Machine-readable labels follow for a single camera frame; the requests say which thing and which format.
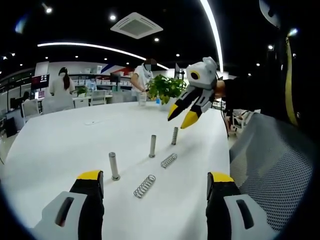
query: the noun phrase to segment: metal pin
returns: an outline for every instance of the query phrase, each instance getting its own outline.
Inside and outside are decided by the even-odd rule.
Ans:
[[[173,136],[172,136],[171,145],[176,145],[177,144],[178,130],[179,130],[179,128],[177,126],[175,126],[174,130],[173,130]]]
[[[109,153],[109,160],[110,160],[110,166],[111,166],[111,172],[112,172],[111,179],[113,181],[118,181],[120,179],[120,175],[118,173],[116,154],[113,151]]]
[[[156,139],[157,139],[156,135],[151,135],[151,145],[150,145],[149,158],[154,158],[155,157]]]

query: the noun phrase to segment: metal spring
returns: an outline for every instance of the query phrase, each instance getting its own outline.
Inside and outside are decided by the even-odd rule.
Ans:
[[[170,156],[168,156],[165,160],[161,162],[161,167],[164,169],[167,168],[170,164],[172,164],[176,159],[178,158],[178,155],[175,153],[172,153]]]
[[[176,143],[177,143],[178,130],[179,130],[179,128],[177,126],[175,126],[173,129],[173,136],[172,136],[171,145],[176,145]]]
[[[141,199],[149,190],[149,188],[151,188],[155,181],[156,177],[154,175],[147,176],[146,179],[140,184],[140,186],[138,186],[138,188],[134,190],[133,195]]]

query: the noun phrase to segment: air conditioning vent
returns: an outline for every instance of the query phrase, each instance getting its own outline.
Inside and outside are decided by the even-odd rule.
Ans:
[[[145,36],[163,31],[163,28],[139,13],[133,12],[117,22],[110,30],[134,39],[141,39]]]

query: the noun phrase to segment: ceiling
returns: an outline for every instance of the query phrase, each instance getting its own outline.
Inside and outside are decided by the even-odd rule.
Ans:
[[[46,0],[52,7],[46,14],[41,1],[1,1],[0,79],[37,62],[84,61],[135,68],[141,60],[103,49],[83,46],[37,47],[40,43],[77,42],[123,50],[174,68],[198,62],[212,56],[219,62],[214,35],[200,0]],[[267,46],[275,41],[276,30],[263,17],[258,0],[209,0],[217,24],[224,70],[234,75],[255,71],[263,63]],[[137,12],[152,20],[163,31],[134,39],[111,31],[117,21]],[[25,19],[23,32],[15,26]]]

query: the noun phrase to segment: green plant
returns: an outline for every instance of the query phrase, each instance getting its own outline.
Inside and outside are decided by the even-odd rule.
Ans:
[[[80,94],[86,94],[87,93],[87,88],[85,86],[81,86],[77,89],[76,94],[79,96]]]
[[[148,83],[150,98],[159,96],[161,104],[167,104],[170,98],[177,98],[186,89],[186,82],[182,79],[168,78],[158,75]]]

